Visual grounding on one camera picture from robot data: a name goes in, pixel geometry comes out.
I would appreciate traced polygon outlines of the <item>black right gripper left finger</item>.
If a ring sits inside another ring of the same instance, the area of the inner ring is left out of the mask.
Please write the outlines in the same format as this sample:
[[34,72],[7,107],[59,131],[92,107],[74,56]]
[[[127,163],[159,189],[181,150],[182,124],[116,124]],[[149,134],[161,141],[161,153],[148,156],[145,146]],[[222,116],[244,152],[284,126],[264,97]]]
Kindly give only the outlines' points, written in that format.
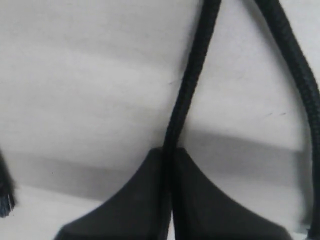
[[167,166],[151,149],[132,178],[110,199],[64,225],[57,240],[165,240],[171,219]]

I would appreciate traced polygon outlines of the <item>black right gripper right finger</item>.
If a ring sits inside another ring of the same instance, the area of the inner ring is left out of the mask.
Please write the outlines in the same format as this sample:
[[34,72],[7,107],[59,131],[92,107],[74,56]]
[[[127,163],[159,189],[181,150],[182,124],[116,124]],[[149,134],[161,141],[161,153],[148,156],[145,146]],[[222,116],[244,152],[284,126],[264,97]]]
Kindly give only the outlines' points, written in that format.
[[171,162],[171,199],[177,240],[290,240],[288,231],[245,208],[215,184],[184,148]]

